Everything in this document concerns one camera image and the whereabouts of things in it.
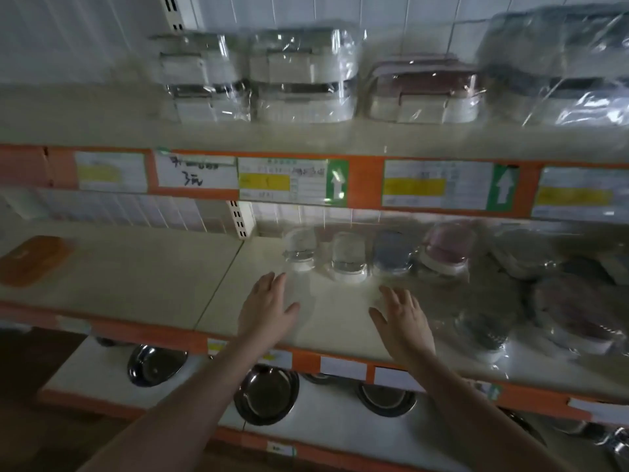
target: brown floor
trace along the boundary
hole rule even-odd
[[[125,421],[35,402],[35,393],[84,337],[34,328],[0,331],[0,472],[71,472]],[[198,472],[330,472],[308,462],[212,442]]]

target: orange object on shelf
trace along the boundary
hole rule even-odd
[[[35,283],[72,252],[61,237],[37,235],[0,258],[0,283],[24,287]]]

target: white arrow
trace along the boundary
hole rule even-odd
[[[499,204],[506,204],[507,197],[509,196],[509,190],[515,185],[513,178],[511,177],[510,169],[507,169],[500,177],[500,180],[496,184],[498,186],[498,200]]]
[[[345,183],[345,178],[340,170],[332,171],[332,184],[334,185],[334,198],[342,199],[345,196],[343,192],[343,184]]]

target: forearm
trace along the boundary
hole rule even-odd
[[[567,472],[570,468],[452,373],[428,350],[409,353],[410,373],[467,446],[474,470]]]
[[[81,472],[192,470],[240,382],[264,351],[258,337],[234,339],[209,365],[117,436]]]

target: hand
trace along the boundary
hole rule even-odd
[[[391,357],[406,367],[413,351],[435,353],[435,340],[420,303],[405,289],[380,287],[387,307],[386,320],[380,310],[369,308],[369,315]]]
[[[256,336],[264,343],[265,352],[281,341],[297,322],[299,303],[284,310],[285,286],[285,273],[277,277],[273,272],[261,276],[238,316],[238,335]]]

